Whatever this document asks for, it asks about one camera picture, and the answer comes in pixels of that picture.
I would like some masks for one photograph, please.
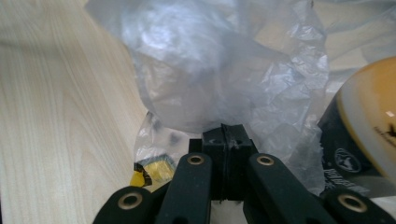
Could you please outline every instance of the wooden table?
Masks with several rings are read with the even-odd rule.
[[[126,48],[87,0],[0,0],[5,223],[91,223],[129,184],[146,115]]]

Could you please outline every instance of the light wood surface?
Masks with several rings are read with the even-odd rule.
[[[0,0],[4,223],[91,223],[128,185],[146,115],[125,47],[87,0]]]

